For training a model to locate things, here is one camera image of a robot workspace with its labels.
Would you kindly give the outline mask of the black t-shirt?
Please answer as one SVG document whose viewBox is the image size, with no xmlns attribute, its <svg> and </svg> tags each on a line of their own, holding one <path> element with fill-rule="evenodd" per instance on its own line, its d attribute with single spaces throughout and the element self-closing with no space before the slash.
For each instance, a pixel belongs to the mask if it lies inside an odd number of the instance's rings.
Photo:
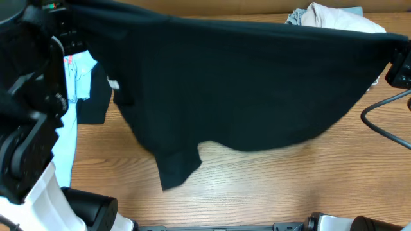
<svg viewBox="0 0 411 231">
<path fill-rule="evenodd" d="M 164 190 L 200 167 L 201 142 L 261 151 L 316 138 L 408 44 L 392 33 L 188 19 L 116 1 L 68 5 Z"/>
</svg>

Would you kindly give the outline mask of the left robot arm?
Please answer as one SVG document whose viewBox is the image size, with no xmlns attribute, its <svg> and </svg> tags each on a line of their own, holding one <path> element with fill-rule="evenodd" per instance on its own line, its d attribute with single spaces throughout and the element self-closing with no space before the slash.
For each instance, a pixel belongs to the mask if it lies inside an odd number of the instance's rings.
<svg viewBox="0 0 411 231">
<path fill-rule="evenodd" d="M 85 50 L 64 1 L 1 2 L 1 226 L 137 230 L 117 199 L 69 187 L 52 148 L 69 108 L 64 57 Z"/>
</svg>

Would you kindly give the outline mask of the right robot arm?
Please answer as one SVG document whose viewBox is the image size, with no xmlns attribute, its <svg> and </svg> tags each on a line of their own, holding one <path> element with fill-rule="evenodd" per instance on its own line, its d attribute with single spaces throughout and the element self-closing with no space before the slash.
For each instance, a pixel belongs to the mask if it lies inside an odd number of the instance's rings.
<svg viewBox="0 0 411 231">
<path fill-rule="evenodd" d="M 388 70 L 385 80 L 391 87 L 404 89 L 405 91 L 367 107 L 360 114 L 360 118 L 371 130 L 407 149 L 410 149 L 409 142 L 376 126 L 367 119 L 367 114 L 370 111 L 410 95 L 410 44 L 407 44 L 402 50 L 398 49 L 395 51 L 392 66 Z M 314 212 L 306 219 L 300 229 L 314 231 L 410 231 L 410 225 L 402 227 L 367 218 L 365 216 L 348 219 Z"/>
</svg>

